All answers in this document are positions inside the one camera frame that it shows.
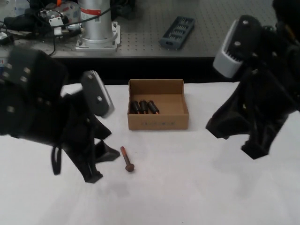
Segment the white tablecloth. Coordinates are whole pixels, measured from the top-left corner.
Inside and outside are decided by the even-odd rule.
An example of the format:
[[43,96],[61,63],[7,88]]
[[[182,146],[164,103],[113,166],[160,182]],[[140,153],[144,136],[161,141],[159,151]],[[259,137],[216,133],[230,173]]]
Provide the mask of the white tablecloth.
[[[86,184],[63,154],[54,176],[51,148],[0,137],[1,225],[299,225],[300,117],[290,116],[270,155],[253,161],[240,150],[246,135],[216,139],[205,129],[237,84],[186,84],[188,131],[128,130],[128,86],[108,86],[116,111],[101,121],[109,146],[123,157],[97,165]],[[66,87],[67,92],[79,86]]]

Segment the screw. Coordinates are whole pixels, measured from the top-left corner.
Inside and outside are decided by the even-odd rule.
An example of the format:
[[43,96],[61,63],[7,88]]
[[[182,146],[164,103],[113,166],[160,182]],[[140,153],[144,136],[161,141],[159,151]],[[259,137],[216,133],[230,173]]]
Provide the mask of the screw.
[[236,42],[234,42],[234,45],[235,45],[235,46],[240,46],[240,42],[239,42],[239,41],[236,41]]
[[121,147],[121,152],[122,152],[122,155],[125,159],[125,162],[126,162],[126,167],[125,169],[128,171],[128,172],[132,172],[134,169],[135,169],[135,165],[133,165],[132,163],[130,163],[130,160],[128,158],[128,155],[127,155],[127,152],[125,150],[124,147]]

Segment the black cable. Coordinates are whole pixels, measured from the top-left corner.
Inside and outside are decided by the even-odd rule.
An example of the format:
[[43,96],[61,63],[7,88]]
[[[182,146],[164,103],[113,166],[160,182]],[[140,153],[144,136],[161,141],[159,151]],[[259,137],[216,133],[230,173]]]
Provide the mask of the black cable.
[[56,51],[56,45],[55,45],[56,36],[55,36],[55,33],[54,33],[54,29],[52,29],[52,31],[53,31],[53,52],[51,52],[49,54],[49,56],[52,56],[55,53],[55,51]]

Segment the open cardboard box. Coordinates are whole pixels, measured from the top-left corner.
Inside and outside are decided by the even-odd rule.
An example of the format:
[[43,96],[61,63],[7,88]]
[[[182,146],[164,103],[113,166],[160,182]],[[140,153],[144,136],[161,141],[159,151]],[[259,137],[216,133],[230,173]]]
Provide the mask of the open cardboard box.
[[[153,100],[160,114],[133,114],[132,101]],[[128,127],[130,130],[188,129],[189,113],[182,79],[129,81]]]

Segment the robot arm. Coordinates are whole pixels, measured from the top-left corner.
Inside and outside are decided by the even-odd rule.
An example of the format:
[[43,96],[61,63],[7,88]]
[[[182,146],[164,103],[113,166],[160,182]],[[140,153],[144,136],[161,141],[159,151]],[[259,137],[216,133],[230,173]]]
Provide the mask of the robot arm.
[[[120,156],[103,139],[111,132],[95,117],[107,117],[113,104],[95,71],[82,76],[82,90],[60,95],[68,80],[66,68],[42,51],[15,47],[0,77],[0,135],[52,146],[54,174],[60,173],[62,149],[84,180],[102,174],[95,164]],[[94,144],[94,139],[101,140]]]
[[274,1],[275,9],[281,7],[277,30],[248,15],[235,21],[214,61],[225,77],[242,79],[206,128],[217,138],[248,134],[242,150],[253,159],[268,155],[288,115],[300,109],[300,33],[290,17],[300,3],[286,2]]

